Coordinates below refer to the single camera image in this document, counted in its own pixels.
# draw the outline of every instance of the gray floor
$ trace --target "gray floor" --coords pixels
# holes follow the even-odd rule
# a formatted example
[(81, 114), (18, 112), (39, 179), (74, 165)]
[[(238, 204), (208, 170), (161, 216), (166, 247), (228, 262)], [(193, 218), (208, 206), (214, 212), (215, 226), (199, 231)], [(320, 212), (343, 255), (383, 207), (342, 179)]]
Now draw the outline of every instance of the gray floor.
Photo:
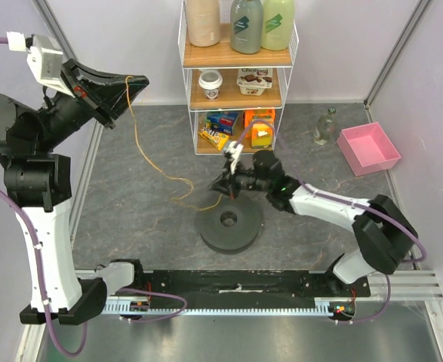
[[(357, 304), (361, 316), (380, 304)], [(441, 357), (423, 303), (392, 304), (373, 323), (335, 326), (299, 317), (176, 317), (129, 325), (114, 316), (89, 321), (78, 362), (438, 362)], [(57, 328), (70, 351), (81, 327)], [(51, 342), (42, 360), (68, 361)]]
[[(312, 141), (312, 129), (328, 105), (287, 105), (281, 135), (288, 149), (277, 148), (283, 162), (291, 159), (305, 181), (330, 192), (358, 198), (389, 195), (384, 172), (354, 177), (334, 140)], [(361, 104), (337, 107), (339, 129), (367, 123)], [(221, 171), (220, 156), (195, 156), (185, 106), (137, 108), (140, 142), (165, 172), (188, 177), (196, 190), (187, 202), (202, 204), (207, 185)], [(250, 161), (245, 156), (245, 163)], [(264, 195), (250, 196), (263, 205), (265, 227), (255, 244), (235, 256), (208, 249), (194, 229), (195, 211), (169, 202), (187, 186), (165, 179), (143, 159), (134, 142), (132, 118), (126, 113), (100, 142), (75, 240), (77, 267), (93, 267), (115, 258), (140, 259), (144, 267), (172, 269), (317, 269), (327, 268), (356, 242), (349, 232), (318, 219), (281, 213)]]

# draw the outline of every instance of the black round base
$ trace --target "black round base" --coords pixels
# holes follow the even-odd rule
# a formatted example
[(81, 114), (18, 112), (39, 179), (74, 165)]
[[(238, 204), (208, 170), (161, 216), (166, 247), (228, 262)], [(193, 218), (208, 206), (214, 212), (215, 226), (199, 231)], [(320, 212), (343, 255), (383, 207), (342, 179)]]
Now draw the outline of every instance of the black round base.
[[(217, 195), (210, 197), (212, 204), (217, 198)], [(248, 249), (256, 240), (263, 226), (263, 211), (259, 204), (243, 194), (235, 200), (223, 197), (215, 208), (198, 211), (195, 225), (212, 250), (237, 254)]]

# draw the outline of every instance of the pink box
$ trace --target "pink box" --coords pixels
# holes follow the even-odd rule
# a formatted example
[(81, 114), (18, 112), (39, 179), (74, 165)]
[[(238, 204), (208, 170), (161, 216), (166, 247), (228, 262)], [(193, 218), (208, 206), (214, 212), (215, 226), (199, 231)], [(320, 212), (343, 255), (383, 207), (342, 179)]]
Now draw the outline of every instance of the pink box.
[(401, 158), (378, 122), (342, 130), (337, 145), (356, 176), (388, 170)]

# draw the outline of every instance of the orange package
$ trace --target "orange package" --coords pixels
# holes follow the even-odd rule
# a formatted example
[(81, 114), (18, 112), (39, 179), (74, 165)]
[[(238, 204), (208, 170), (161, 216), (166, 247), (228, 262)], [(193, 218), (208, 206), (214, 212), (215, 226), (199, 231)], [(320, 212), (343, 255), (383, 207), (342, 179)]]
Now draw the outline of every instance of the orange package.
[[(275, 123), (275, 109), (274, 108), (268, 108), (268, 109), (247, 109), (245, 113), (243, 114), (243, 118), (245, 119), (245, 128), (248, 127), (248, 125), (252, 121), (256, 121), (258, 119), (268, 121), (271, 124)], [(246, 138), (251, 138), (252, 132), (246, 133)]]

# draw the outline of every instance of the plastic bottle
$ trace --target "plastic bottle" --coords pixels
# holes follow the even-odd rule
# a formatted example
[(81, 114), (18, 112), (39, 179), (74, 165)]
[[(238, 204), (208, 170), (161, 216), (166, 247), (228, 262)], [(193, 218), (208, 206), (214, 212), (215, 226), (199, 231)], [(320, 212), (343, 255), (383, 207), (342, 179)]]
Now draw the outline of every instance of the plastic bottle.
[(329, 108), (327, 114), (320, 117), (313, 131), (313, 142), (324, 145), (332, 137), (337, 128), (335, 120), (335, 108)]
[(196, 47), (210, 47), (220, 42), (219, 0), (186, 0), (188, 38)]
[(263, 6), (260, 0), (235, 0), (231, 5), (231, 48), (244, 54), (261, 49)]
[(263, 3), (263, 12), (261, 46), (271, 51), (288, 48), (294, 29), (295, 1), (266, 0)]

